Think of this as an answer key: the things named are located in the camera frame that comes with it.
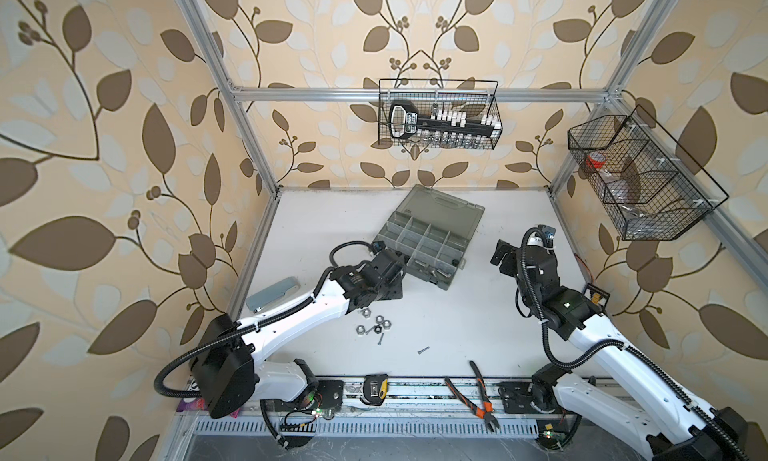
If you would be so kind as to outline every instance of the pliers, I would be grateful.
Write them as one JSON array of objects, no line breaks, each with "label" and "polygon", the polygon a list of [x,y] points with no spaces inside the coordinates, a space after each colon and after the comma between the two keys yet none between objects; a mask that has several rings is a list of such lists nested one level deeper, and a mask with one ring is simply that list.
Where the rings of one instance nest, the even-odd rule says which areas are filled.
[{"label": "pliers", "polygon": [[466,396],[459,393],[450,378],[445,378],[446,386],[451,390],[453,395],[456,396],[456,399],[466,404],[467,407],[472,410],[476,417],[485,421],[485,428],[493,433],[494,428],[500,430],[501,426],[498,424],[498,419],[492,414],[493,406],[491,405],[491,400],[488,398],[488,393],[485,391],[485,381],[483,381],[482,374],[480,374],[480,370],[478,369],[478,365],[475,364],[475,361],[469,361],[469,366],[472,367],[472,371],[475,373],[475,378],[477,378],[478,381],[478,389],[480,390],[480,399],[483,403],[483,409],[478,408],[477,405],[467,399]]}]

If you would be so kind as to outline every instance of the white work surface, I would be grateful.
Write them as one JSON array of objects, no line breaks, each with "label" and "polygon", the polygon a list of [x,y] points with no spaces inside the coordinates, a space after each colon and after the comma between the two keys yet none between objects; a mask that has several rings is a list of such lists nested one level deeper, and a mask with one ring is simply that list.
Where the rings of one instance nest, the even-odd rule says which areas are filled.
[{"label": "white work surface", "polygon": [[[562,284],[581,291],[584,278],[562,227],[543,191],[446,191],[485,207],[466,251],[466,266],[458,270],[447,291],[406,275],[403,298],[371,304],[365,319],[353,311],[304,333],[274,353],[270,360],[301,358],[318,376],[472,376],[474,360],[485,377],[530,377],[547,357],[542,331],[535,318],[525,319],[514,307],[515,283],[490,263],[496,241],[518,246],[531,226],[554,226],[555,253]],[[345,241],[372,241],[408,193],[404,191],[284,192],[266,239],[248,294],[289,276],[311,290],[330,266],[329,252]],[[370,259],[362,246],[344,247],[336,254],[340,265]],[[378,346],[379,335],[358,336],[355,328],[373,326],[381,314],[392,322]],[[241,317],[249,316],[244,307]],[[574,360],[578,350],[550,331],[558,359]],[[417,352],[429,346],[422,354]],[[582,376],[608,376],[593,361],[577,368]]]}]

